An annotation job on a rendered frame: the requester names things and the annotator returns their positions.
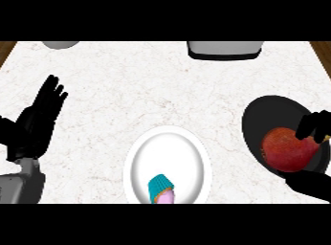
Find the black round plate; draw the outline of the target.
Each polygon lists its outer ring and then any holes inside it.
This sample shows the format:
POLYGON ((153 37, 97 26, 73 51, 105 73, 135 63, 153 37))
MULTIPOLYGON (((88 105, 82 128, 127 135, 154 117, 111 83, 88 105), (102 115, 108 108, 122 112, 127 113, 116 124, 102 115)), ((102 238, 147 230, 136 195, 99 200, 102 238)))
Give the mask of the black round plate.
POLYGON ((250 104, 243 116, 243 133, 250 153, 259 164, 282 178, 282 174, 266 164, 262 156, 262 140, 277 127, 297 130, 302 118, 310 110, 282 96, 263 96, 250 104))

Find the pale grey appliance, black base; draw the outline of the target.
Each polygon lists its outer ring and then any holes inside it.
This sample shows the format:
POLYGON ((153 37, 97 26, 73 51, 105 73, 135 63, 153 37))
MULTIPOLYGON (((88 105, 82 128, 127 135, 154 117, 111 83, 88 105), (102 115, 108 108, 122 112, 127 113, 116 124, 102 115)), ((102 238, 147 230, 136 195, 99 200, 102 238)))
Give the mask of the pale grey appliance, black base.
POLYGON ((248 60, 262 52, 263 41, 188 41, 188 55, 201 60, 248 60))

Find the red round fruit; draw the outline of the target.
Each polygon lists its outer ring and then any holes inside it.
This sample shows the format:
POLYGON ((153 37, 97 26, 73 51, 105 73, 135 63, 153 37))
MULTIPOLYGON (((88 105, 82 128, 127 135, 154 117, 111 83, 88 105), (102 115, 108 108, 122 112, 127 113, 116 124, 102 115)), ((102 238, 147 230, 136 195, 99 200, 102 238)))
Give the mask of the red round fruit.
POLYGON ((330 161, 328 141, 315 142, 315 137, 303 140, 296 137, 296 130, 288 127, 274 128, 265 135, 260 143, 260 152, 266 167, 279 175, 296 173, 302 170, 324 172, 330 161))

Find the white round plate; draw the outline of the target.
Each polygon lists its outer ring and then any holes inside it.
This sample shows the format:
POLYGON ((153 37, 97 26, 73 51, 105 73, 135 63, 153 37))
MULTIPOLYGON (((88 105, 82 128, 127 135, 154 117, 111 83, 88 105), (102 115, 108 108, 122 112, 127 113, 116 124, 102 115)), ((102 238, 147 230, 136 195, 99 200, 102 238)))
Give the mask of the white round plate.
POLYGON ((163 125, 151 129, 132 145, 123 168, 123 186, 132 204, 150 201, 150 180, 164 174, 175 189, 167 190, 176 204, 207 202, 213 169, 207 149, 194 135, 179 126, 163 125))

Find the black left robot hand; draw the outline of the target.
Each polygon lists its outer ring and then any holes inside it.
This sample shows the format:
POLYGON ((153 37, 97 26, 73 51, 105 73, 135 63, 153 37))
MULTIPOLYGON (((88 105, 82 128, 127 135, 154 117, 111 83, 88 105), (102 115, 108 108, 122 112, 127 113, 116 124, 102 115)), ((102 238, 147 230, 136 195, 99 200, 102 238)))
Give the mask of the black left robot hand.
POLYGON ((49 148, 57 117, 68 93, 49 75, 33 104, 23 109, 15 121, 0 116, 0 145, 8 147, 8 161, 39 159, 49 148))

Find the grey round object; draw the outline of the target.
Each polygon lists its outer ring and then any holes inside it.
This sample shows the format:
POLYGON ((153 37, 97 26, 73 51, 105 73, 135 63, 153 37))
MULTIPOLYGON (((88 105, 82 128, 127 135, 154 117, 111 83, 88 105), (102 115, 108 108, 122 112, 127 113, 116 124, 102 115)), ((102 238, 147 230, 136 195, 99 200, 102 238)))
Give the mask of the grey round object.
POLYGON ((64 50, 79 44, 79 41, 45 41, 43 44, 54 50, 64 50))

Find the teal cupcake with pink frosting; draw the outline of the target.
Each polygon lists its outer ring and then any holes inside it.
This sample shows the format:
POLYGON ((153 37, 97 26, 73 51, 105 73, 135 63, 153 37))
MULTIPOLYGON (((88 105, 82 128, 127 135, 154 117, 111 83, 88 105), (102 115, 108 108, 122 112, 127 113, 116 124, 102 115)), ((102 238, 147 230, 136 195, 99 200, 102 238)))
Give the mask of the teal cupcake with pink frosting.
POLYGON ((175 189, 175 184, 169 180, 164 174, 158 174, 150 180, 150 201, 153 204, 157 203, 160 195, 175 189))

